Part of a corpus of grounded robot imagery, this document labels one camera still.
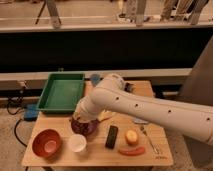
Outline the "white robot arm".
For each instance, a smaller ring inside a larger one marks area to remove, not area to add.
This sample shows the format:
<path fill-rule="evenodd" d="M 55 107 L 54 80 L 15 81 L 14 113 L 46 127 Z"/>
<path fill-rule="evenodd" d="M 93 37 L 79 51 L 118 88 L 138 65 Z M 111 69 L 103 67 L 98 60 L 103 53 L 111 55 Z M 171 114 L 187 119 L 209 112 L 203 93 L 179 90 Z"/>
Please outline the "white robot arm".
<path fill-rule="evenodd" d="M 108 74 L 77 104 L 80 122 L 95 120 L 103 110 L 160 125 L 213 146 L 213 107 L 134 95 L 118 74 Z"/>

